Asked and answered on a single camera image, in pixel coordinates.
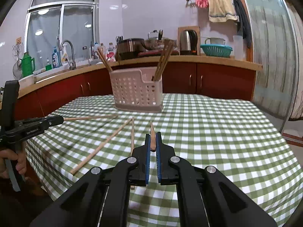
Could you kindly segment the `person's left hand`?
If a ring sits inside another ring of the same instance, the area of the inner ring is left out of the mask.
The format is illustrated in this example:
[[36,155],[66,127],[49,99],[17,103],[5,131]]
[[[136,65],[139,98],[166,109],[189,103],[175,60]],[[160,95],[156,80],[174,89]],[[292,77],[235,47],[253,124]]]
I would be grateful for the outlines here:
[[5,165],[5,159],[10,159],[13,161],[17,161],[16,170],[20,175],[24,175],[26,173],[26,142],[22,142],[22,149],[17,153],[13,152],[10,149],[1,150],[0,158],[1,158],[1,178],[9,178],[9,174]]

